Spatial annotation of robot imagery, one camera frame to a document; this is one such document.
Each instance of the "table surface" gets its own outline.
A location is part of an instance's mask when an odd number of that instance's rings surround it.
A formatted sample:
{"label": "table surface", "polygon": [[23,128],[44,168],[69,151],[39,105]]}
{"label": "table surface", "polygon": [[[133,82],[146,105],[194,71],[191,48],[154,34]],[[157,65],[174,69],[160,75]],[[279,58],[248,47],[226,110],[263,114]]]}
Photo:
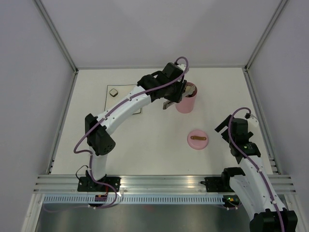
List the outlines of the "table surface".
{"label": "table surface", "polygon": [[[73,148],[84,134],[84,118],[104,111],[107,85],[136,84],[156,69],[80,70],[61,134],[52,174],[75,174],[88,164],[87,153],[74,154]],[[229,145],[215,132],[236,109],[253,104],[241,68],[191,68],[186,80],[197,86],[194,109],[179,113],[175,106],[162,110],[164,99],[143,107],[142,114],[128,118],[112,135],[115,149],[108,155],[110,175],[194,175],[221,174],[226,167],[238,166]],[[244,117],[245,111],[236,117]],[[194,129],[205,131],[209,144],[193,150],[187,135]],[[259,128],[249,128],[262,154],[264,167],[272,174]],[[84,141],[79,149],[87,149]]]}

